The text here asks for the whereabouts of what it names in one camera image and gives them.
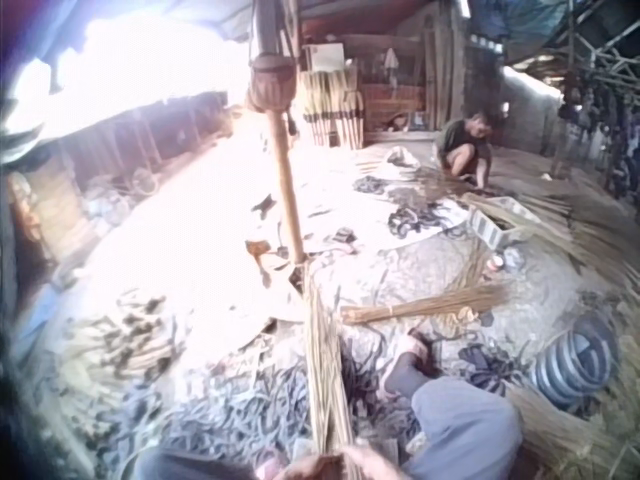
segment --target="dirt floor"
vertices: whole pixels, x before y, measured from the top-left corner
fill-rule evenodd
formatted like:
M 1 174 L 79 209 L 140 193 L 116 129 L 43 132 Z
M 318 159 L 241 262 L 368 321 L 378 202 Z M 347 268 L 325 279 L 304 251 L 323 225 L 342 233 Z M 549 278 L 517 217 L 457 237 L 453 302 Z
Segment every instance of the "dirt floor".
M 429 238 L 399 240 L 387 227 L 389 214 L 397 208 L 389 200 L 393 195 L 353 190 L 353 182 L 364 174 L 397 179 L 396 167 L 385 162 L 397 147 L 420 165 L 432 162 L 429 142 L 378 144 L 361 152 L 298 146 L 292 152 L 305 248 L 317 253 L 316 282 L 327 305 L 393 305 L 440 294 L 469 255 L 473 233 L 465 228 L 455 238 L 434 231 Z M 549 165 L 550 160 L 539 156 L 496 149 L 492 182 L 524 190 L 530 187 L 513 180 L 510 172 L 533 170 L 539 176 Z M 80 280 L 61 296 L 41 337 L 41 351 L 65 348 L 61 326 L 67 319 L 104 315 L 123 292 L 142 289 L 166 297 L 165 314 L 176 319 L 184 340 L 182 355 L 161 379 L 163 410 L 221 398 L 225 377 L 242 377 L 235 393 L 250 393 L 268 367 L 299 362 L 304 355 L 299 323 L 305 317 L 300 300 L 276 270 L 270 270 L 272 285 L 266 289 L 245 247 L 248 239 L 280 246 L 278 205 L 265 220 L 251 212 L 274 190 L 272 167 L 272 160 L 242 137 L 202 153 L 95 249 Z M 459 223 L 452 215 L 452 222 Z M 353 230 L 355 250 L 332 240 L 341 227 Z M 510 301 L 491 312 L 486 327 L 474 322 L 461 338 L 441 342 L 441 365 L 447 371 L 459 369 L 458 351 L 471 340 L 495 342 L 513 356 L 526 346 L 523 357 L 530 359 L 583 308 L 583 292 L 606 291 L 595 274 L 579 274 L 566 256 L 548 247 L 524 242 L 517 248 L 525 261 L 522 269 L 493 276 L 513 286 Z M 267 260 L 270 267 L 283 263 L 275 255 Z M 273 317 L 286 322 L 261 333 Z M 398 334 L 413 327 L 445 334 L 428 320 L 346 327 L 344 337 L 360 363 L 368 362 L 380 346 L 375 370 L 388 363 Z M 297 435 L 304 433 L 296 430 Z

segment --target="metal scrap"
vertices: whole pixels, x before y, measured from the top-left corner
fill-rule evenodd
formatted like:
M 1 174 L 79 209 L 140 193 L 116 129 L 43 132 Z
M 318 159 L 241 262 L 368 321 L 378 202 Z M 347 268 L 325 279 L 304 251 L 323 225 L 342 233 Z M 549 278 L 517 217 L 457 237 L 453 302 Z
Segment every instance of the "metal scrap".
M 384 189 L 389 185 L 389 182 L 381 178 L 372 177 L 367 175 L 353 182 L 353 189 L 361 193 L 372 193 L 374 195 L 384 194 Z
M 58 393 L 63 417 L 95 452 L 97 479 L 139 448 L 139 427 L 162 408 L 154 382 L 183 350 L 175 318 L 161 312 L 164 301 L 134 290 L 108 315 L 70 320 L 65 348 L 39 382 Z
M 392 235 L 403 239 L 411 231 L 420 233 L 422 230 L 432 227 L 447 228 L 446 219 L 438 215 L 436 211 L 442 206 L 433 202 L 425 208 L 399 207 L 389 215 L 387 225 Z
M 367 358 L 356 361 L 352 344 L 343 343 L 343 380 L 356 434 L 375 430 L 404 446 L 420 427 L 408 401 L 384 404 L 376 396 L 381 373 L 376 365 L 385 358 L 386 347 L 380 334 Z M 259 371 L 253 378 L 253 387 L 244 391 L 224 372 L 209 378 L 206 394 L 167 413 L 159 427 L 162 445 L 254 467 L 274 449 L 293 458 L 296 439 L 311 435 L 304 359 L 288 368 Z

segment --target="metal frame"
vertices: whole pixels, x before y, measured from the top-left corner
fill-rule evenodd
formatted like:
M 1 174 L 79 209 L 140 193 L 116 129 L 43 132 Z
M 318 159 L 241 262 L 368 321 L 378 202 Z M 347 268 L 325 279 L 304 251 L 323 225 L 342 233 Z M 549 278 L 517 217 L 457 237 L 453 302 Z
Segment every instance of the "metal frame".
M 568 48 L 566 46 L 548 48 L 546 51 L 566 55 L 570 69 L 571 66 L 574 66 L 581 70 L 593 72 L 600 81 L 614 85 L 624 90 L 625 93 L 631 93 L 638 100 L 640 99 L 640 76 L 631 67 L 640 66 L 640 57 L 626 58 L 620 54 L 616 45 L 623 38 L 640 28 L 640 20 L 634 21 L 600 47 L 594 47 L 579 33 L 579 26 L 606 1 L 593 0 L 582 9 L 582 12 L 577 17 L 574 17 L 572 12 L 573 0 L 567 0 L 568 26 L 555 38 L 553 43 L 560 45 L 566 39 L 568 40 Z M 575 51 L 578 43 L 581 43 L 589 50 L 589 58 L 584 58 L 583 55 Z

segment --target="roof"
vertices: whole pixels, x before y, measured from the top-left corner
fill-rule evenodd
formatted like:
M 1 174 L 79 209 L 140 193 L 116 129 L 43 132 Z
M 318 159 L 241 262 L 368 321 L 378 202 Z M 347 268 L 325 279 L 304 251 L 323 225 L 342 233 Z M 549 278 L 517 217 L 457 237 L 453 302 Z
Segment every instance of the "roof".
M 640 8 L 634 0 L 588 0 L 576 8 L 574 52 L 576 67 L 621 93 L 640 95 Z M 520 70 L 544 79 L 567 71 L 569 19 L 565 15 L 536 57 Z
M 385 33 L 432 0 L 298 1 L 303 33 L 313 36 L 327 33 Z M 189 96 L 197 94 L 198 91 L 194 90 L 197 88 L 217 88 L 212 78 L 224 77 L 218 65 L 227 48 L 217 46 L 219 44 L 215 40 L 245 40 L 249 37 L 253 1 L 5 0 L 1 5 L 2 99 L 6 102 L 3 105 L 6 108 L 2 111 L 0 141 L 3 143 L 0 147 L 1 163 L 8 163 L 21 158 L 38 142 L 73 133 L 119 112 L 168 98 L 164 94 Z M 94 20 L 118 17 L 116 22 L 110 22 L 113 26 L 131 20 L 133 17 L 130 14 L 133 13 L 141 17 L 150 13 L 153 15 L 147 15 L 146 18 L 167 21 L 172 24 L 171 32 L 189 24 L 200 27 L 191 30 L 201 30 L 201 33 L 198 40 L 180 42 L 171 36 L 167 25 L 167 28 L 156 30 L 157 36 L 149 39 L 148 35 L 143 35 L 144 29 L 137 30 L 134 24 L 134 28 L 128 28 L 128 35 L 116 34 L 106 44 L 100 43 L 103 48 L 98 53 L 102 56 L 97 58 L 99 55 L 95 49 L 89 47 L 91 42 L 87 42 L 88 36 L 89 40 L 93 40 L 93 45 L 97 44 L 96 35 L 87 35 L 88 25 Z M 133 56 L 132 51 L 139 50 L 138 44 L 153 45 L 153 55 L 140 57 L 145 59 L 142 62 L 145 65 L 140 65 L 140 62 L 124 64 Z M 96 63 L 91 65 L 91 69 L 84 69 L 85 76 L 78 76 L 75 71 L 75 86 L 82 83 L 82 87 L 67 88 L 62 92 L 58 89 L 52 94 L 51 85 L 61 86 L 64 83 L 57 78 L 64 70 L 58 68 L 58 64 L 68 57 L 70 49 L 82 52 L 85 47 L 86 50 L 92 50 L 92 54 L 87 56 L 95 59 Z M 184 55 L 185 51 L 189 51 L 190 55 Z M 116 57 L 120 62 L 107 59 L 107 56 Z M 247 60 L 245 54 L 240 61 L 246 64 Z M 163 77 L 169 71 L 178 73 L 170 75 L 171 79 Z M 128 76 L 122 75 L 122 72 L 127 72 Z M 28 81 L 21 82 L 25 88 L 19 89 L 24 95 L 16 94 L 14 80 L 18 78 L 18 73 L 21 80 L 28 77 Z M 150 81 L 162 88 L 152 89 L 141 85 L 150 75 L 153 78 Z M 132 76 L 136 81 L 129 81 Z M 182 82 L 180 78 L 183 77 L 189 80 Z M 71 99 L 73 108 L 69 107 L 68 100 Z M 64 122 L 62 117 L 72 121 Z
M 350 30 L 358 30 L 368 25 L 373 30 L 348 33 L 381 33 L 385 31 L 383 24 L 402 20 L 429 1 L 299 0 L 299 5 L 303 21 L 327 19 L 324 25 L 310 24 L 312 30 L 327 29 L 326 24 L 342 21 L 336 25 L 338 28 L 349 26 Z M 6 0 L 1 12 L 3 75 L 11 75 L 18 64 L 34 57 L 50 63 L 70 46 L 80 50 L 84 30 L 91 20 L 133 11 L 160 13 L 172 20 L 211 28 L 223 40 L 243 39 L 249 32 L 252 3 L 252 0 Z M 357 22 L 353 21 L 354 12 Z

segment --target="workshop floor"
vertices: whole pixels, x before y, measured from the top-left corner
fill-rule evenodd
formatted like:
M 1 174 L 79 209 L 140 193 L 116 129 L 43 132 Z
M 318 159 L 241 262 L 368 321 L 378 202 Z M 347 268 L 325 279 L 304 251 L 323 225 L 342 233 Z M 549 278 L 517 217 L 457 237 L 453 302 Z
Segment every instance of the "workshop floor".
M 307 251 L 330 250 L 321 255 L 323 268 L 316 277 L 326 304 L 333 304 L 337 294 L 339 305 L 388 305 L 436 295 L 464 265 L 469 237 L 436 235 L 393 248 L 395 240 L 385 225 L 395 207 L 377 198 L 365 199 L 365 194 L 354 196 L 353 181 L 376 171 L 395 146 L 378 144 L 357 153 L 297 147 L 292 154 Z M 428 142 L 401 146 L 421 163 L 430 161 Z M 550 161 L 496 149 L 494 164 L 495 181 L 517 189 L 517 182 L 508 177 L 510 169 L 521 165 L 544 172 Z M 66 319 L 108 312 L 127 290 L 165 295 L 167 307 L 190 332 L 171 375 L 175 388 L 170 390 L 184 400 L 192 392 L 183 381 L 185 372 L 214 368 L 256 338 L 269 317 L 278 316 L 273 312 L 288 307 L 282 305 L 287 292 L 265 290 L 245 249 L 247 239 L 268 239 L 278 246 L 277 209 L 265 222 L 250 213 L 273 190 L 272 166 L 256 145 L 246 145 L 241 138 L 202 153 L 96 248 L 82 278 L 62 296 L 58 314 L 44 332 L 44 348 L 58 348 L 57 327 Z M 328 240 L 340 227 L 354 231 L 358 254 Z M 579 275 L 567 258 L 541 245 L 526 243 L 519 248 L 526 259 L 523 270 L 511 276 L 499 274 L 513 283 L 515 295 L 494 310 L 491 327 L 474 325 L 472 330 L 513 354 L 529 342 L 525 356 L 530 356 L 562 327 L 565 312 L 580 308 L 580 292 L 602 291 L 604 285 L 588 272 Z M 295 305 L 286 316 L 304 320 Z M 423 320 L 394 320 L 373 328 L 393 345 L 397 334 Z M 280 350 L 302 354 L 300 331 L 294 327 L 276 333 L 282 339 Z M 363 356 L 379 339 L 371 329 L 353 327 L 346 334 Z M 466 341 L 444 343 L 443 365 L 455 368 L 457 352 Z M 387 349 L 381 364 L 392 354 L 393 348 Z M 255 369 L 259 354 L 247 355 L 245 368 Z

